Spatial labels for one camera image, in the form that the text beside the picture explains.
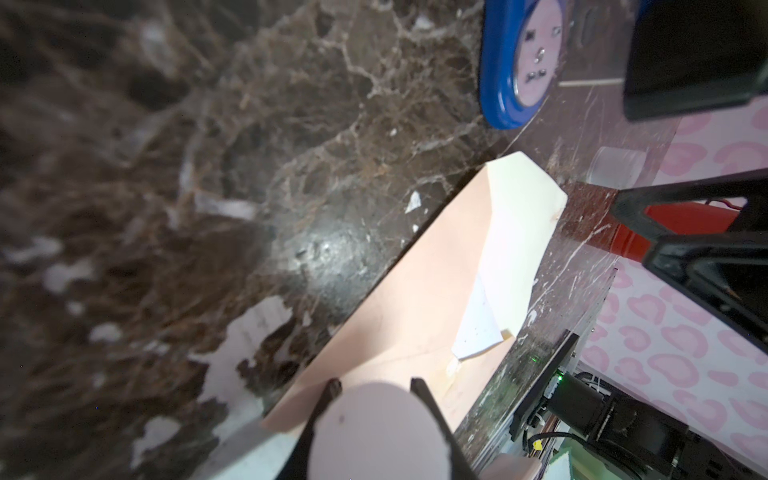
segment red cylinder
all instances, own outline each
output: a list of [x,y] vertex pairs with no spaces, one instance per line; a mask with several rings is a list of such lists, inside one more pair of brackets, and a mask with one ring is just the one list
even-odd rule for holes
[[[645,213],[680,235],[722,233],[728,230],[733,220],[739,216],[738,210],[694,202],[652,205],[645,209]],[[611,253],[636,262],[643,261],[649,248],[650,242],[648,240],[624,225],[619,225],[613,242],[611,242]]]

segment marble surface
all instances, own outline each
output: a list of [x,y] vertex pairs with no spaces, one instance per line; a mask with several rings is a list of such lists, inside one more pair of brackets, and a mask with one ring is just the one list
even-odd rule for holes
[[[606,5],[563,73],[633,15]],[[603,145],[646,151],[652,175],[677,125],[627,124],[618,87],[555,87],[525,127],[491,129],[482,16],[477,0],[0,2],[0,475],[190,477],[485,161],[524,151],[570,200],[530,324],[456,432],[482,462],[530,358],[609,281],[614,192],[578,180]]]

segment pink patterned wallpaper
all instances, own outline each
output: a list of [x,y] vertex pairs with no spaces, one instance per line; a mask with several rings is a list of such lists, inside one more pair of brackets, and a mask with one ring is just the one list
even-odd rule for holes
[[[768,167],[768,98],[684,118],[654,184]],[[619,259],[581,354],[768,475],[768,356],[637,262]]]

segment open envelope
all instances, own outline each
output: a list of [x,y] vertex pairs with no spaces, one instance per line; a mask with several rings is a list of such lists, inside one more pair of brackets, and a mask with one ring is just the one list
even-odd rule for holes
[[[522,328],[567,200],[522,152],[487,163],[297,376],[263,426],[287,432],[303,424],[334,377],[345,389],[372,381],[408,389],[411,377],[422,377],[456,429]],[[474,321],[465,312],[478,284],[506,339],[459,361],[452,348],[462,321]]]

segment blue object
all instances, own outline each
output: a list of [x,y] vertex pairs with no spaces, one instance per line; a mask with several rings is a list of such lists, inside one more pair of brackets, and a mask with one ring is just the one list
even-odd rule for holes
[[489,124],[500,130],[525,125],[541,107],[524,107],[515,98],[515,51],[525,19],[537,0],[487,0],[480,57],[480,105]]

